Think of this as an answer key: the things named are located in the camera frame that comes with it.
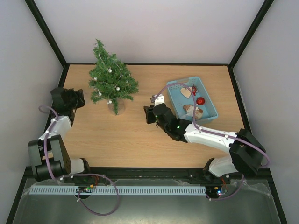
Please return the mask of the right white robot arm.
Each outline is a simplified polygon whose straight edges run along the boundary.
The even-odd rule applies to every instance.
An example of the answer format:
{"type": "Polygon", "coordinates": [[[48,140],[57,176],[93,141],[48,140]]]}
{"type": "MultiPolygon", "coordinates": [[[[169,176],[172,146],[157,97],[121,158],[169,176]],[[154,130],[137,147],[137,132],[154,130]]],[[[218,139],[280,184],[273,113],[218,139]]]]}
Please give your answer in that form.
{"type": "Polygon", "coordinates": [[[266,150],[246,129],[224,132],[176,118],[166,104],[144,106],[147,124],[156,124],[170,138],[186,143],[199,143],[219,149],[227,154],[222,158],[211,158],[204,167],[204,178],[213,183],[221,176],[240,172],[255,176],[266,158],[266,150]]]}

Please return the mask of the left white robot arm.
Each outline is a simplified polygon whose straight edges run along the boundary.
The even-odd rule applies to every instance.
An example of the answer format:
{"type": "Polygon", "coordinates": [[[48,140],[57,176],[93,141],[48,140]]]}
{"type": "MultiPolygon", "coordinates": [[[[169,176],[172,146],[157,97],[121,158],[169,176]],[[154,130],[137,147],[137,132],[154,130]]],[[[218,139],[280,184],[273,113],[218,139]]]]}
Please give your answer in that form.
{"type": "Polygon", "coordinates": [[[71,129],[78,108],[85,106],[82,89],[57,87],[51,90],[52,106],[41,105],[39,111],[50,115],[50,124],[36,140],[28,143],[28,154],[35,180],[63,179],[87,173],[90,166],[85,158],[70,158],[64,138],[71,129]]]}

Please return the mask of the light blue plastic basket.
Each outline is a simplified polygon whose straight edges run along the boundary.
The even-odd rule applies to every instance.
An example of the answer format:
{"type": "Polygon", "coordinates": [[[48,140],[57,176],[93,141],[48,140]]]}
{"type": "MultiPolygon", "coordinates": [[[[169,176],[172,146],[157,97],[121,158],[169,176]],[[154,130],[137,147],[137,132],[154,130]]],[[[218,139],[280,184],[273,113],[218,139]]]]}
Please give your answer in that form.
{"type": "Polygon", "coordinates": [[[184,105],[193,105],[193,101],[198,97],[203,97],[205,99],[204,105],[196,105],[197,108],[203,111],[200,119],[196,120],[198,125],[203,125],[206,123],[212,122],[214,119],[218,118],[218,112],[213,105],[213,102],[205,89],[201,79],[199,77],[189,77],[185,79],[170,81],[167,83],[170,87],[167,88],[167,92],[177,118],[192,120],[191,115],[188,116],[186,111],[183,109],[184,105]],[[193,90],[196,90],[194,97],[191,95],[189,98],[184,97],[180,90],[183,87],[181,84],[184,84],[188,87],[192,87],[193,90]]]}

